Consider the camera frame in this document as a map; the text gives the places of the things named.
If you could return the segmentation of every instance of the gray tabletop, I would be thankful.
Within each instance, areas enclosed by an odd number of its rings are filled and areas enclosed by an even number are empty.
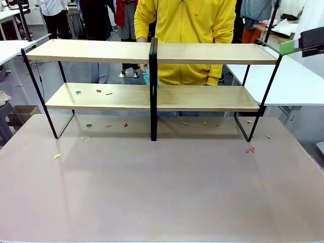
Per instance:
[[[149,117],[77,115],[55,140],[34,115],[0,150],[0,239],[324,239],[324,175],[278,120],[262,118],[251,143],[233,118],[160,119],[156,142],[149,131]]]

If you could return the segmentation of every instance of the cardboard box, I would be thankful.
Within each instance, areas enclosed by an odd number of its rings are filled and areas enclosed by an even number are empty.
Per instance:
[[[33,115],[41,114],[41,111],[39,110],[39,107],[37,105],[16,105],[14,106],[14,110],[17,112],[20,119],[22,119],[24,123],[28,121]],[[16,118],[16,116],[13,113],[9,114],[8,118],[9,121],[12,123],[19,122],[19,120]],[[19,130],[20,128],[21,126],[14,127],[16,131]]]

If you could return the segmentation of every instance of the black metal frame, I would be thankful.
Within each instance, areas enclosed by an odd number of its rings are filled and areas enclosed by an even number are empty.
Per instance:
[[[61,137],[61,135],[63,134],[63,132],[65,131],[67,125],[69,125],[70,121],[72,120],[72,118],[73,118],[73,116],[74,116],[74,114],[75,114],[75,111],[72,110],[72,116],[69,118],[69,120],[67,121],[67,123],[64,125],[62,131],[61,131],[59,134],[57,134],[56,131],[55,131],[55,128],[54,128],[53,122],[52,122],[52,120],[51,120],[50,114],[49,114],[49,112],[48,112],[48,110],[47,110],[47,107],[46,107],[45,101],[44,101],[44,99],[43,99],[43,97],[42,97],[41,91],[40,91],[40,89],[39,89],[39,87],[38,87],[38,84],[37,84],[36,78],[35,78],[35,76],[34,76],[34,74],[33,74],[33,72],[32,72],[32,69],[31,69],[31,67],[30,67],[29,60],[28,60],[28,58],[27,58],[27,56],[26,56],[26,51],[25,51],[25,49],[21,49],[21,54],[22,54],[22,56],[23,56],[23,58],[24,58],[24,62],[25,62],[26,67],[27,67],[27,69],[28,69],[28,72],[29,72],[29,75],[30,75],[30,77],[31,77],[32,83],[33,83],[34,86],[35,86],[35,89],[36,89],[37,95],[38,95],[38,97],[39,97],[39,99],[40,99],[40,102],[41,102],[41,104],[42,104],[42,107],[43,107],[43,109],[44,109],[44,112],[45,112],[45,114],[46,114],[46,117],[47,117],[47,119],[48,119],[48,121],[49,121],[49,124],[50,124],[50,127],[51,127],[51,129],[52,129],[53,135],[54,135],[54,137],[55,137],[56,139],[59,139],[59,138]],[[66,83],[66,78],[65,78],[64,71],[63,71],[62,63],[61,63],[60,61],[58,61],[58,63],[59,63],[59,67],[60,67],[60,70],[61,70],[61,74],[62,74],[63,81]]]
[[[149,53],[150,65],[150,112],[151,112],[151,140],[157,136],[157,38],[151,41]]]
[[[274,49],[273,47],[269,46],[269,44],[267,44],[266,42],[264,42],[264,41],[262,41],[262,40],[260,40],[260,39],[257,39],[256,42],[255,42],[255,44],[257,44],[257,45],[267,46],[267,47],[271,48],[272,50],[274,50],[275,52],[279,53],[276,49]],[[252,137],[253,137],[253,134],[254,134],[254,130],[255,130],[255,128],[256,128],[256,126],[257,126],[257,123],[258,123],[258,121],[259,121],[259,118],[260,118],[261,116],[263,116],[263,114],[264,114],[264,112],[265,112],[265,109],[267,108],[264,104],[265,104],[265,101],[266,101],[267,96],[268,96],[268,94],[269,94],[269,91],[270,91],[271,85],[272,85],[272,83],[273,83],[274,77],[275,77],[275,75],[276,75],[276,73],[277,73],[277,70],[278,70],[278,68],[279,68],[279,65],[280,65],[281,60],[282,60],[282,55],[280,55],[280,53],[279,53],[279,58],[278,58],[278,60],[277,60],[277,62],[276,62],[276,64],[275,64],[275,67],[274,67],[274,70],[273,70],[273,72],[272,72],[272,75],[271,75],[271,78],[270,78],[270,81],[269,81],[268,87],[267,87],[267,89],[266,89],[266,91],[265,91],[265,93],[264,93],[264,96],[263,96],[262,102],[261,102],[261,104],[259,105],[259,107],[260,107],[260,108],[259,108],[259,111],[256,112],[256,119],[255,119],[255,121],[254,121],[254,123],[253,123],[252,130],[251,130],[250,135],[247,135],[247,134],[246,134],[246,132],[245,132],[245,130],[244,130],[242,124],[239,122],[239,119],[238,119],[238,117],[237,117],[237,112],[234,113],[234,118],[235,118],[235,120],[236,120],[236,122],[237,122],[237,124],[238,124],[240,130],[242,131],[242,133],[243,133],[243,135],[244,135],[244,137],[245,137],[245,139],[246,139],[247,142],[250,142],[250,141],[251,141],[251,139],[252,139]],[[245,83],[246,83],[246,81],[247,81],[248,74],[249,74],[249,70],[250,70],[250,65],[248,65],[247,70],[246,70],[246,72],[245,72],[245,76],[244,76],[244,80],[243,80],[242,86],[244,86]]]
[[[280,5],[280,0],[276,0],[276,3],[274,4],[273,14],[271,16],[270,24],[269,24],[269,27],[268,27],[268,31],[267,31],[267,34],[266,34],[265,39],[264,39],[265,42],[268,42],[269,36],[271,34],[271,30],[273,28],[273,22],[274,22],[276,14],[277,14],[277,10],[279,8],[279,5]]]

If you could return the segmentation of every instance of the hand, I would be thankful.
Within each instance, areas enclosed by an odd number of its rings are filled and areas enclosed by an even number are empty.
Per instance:
[[[139,37],[139,38],[137,38],[137,42],[144,43],[144,42],[147,42],[147,40],[144,37]],[[141,63],[141,64],[138,64],[138,66],[142,69],[143,73],[146,73],[146,66],[147,66],[146,64]]]
[[[143,73],[146,73],[146,67],[148,68],[148,65],[146,65],[146,64],[138,64],[138,66],[141,68]]]

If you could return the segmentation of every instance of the wooden shelf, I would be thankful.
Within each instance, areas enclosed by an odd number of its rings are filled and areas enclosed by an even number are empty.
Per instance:
[[[150,109],[149,86],[65,83],[46,103],[48,109],[129,110]]]
[[[149,86],[66,83],[46,103],[48,109],[149,111]],[[244,87],[159,86],[158,111],[258,111]]]
[[[150,43],[52,39],[27,53],[29,60],[148,63]]]
[[[256,44],[159,43],[158,63],[275,64],[277,58]]]
[[[148,63],[150,43],[52,39],[27,54],[29,60]],[[159,43],[158,63],[275,64],[256,44]]]
[[[159,111],[246,111],[259,106],[241,86],[159,86]]]

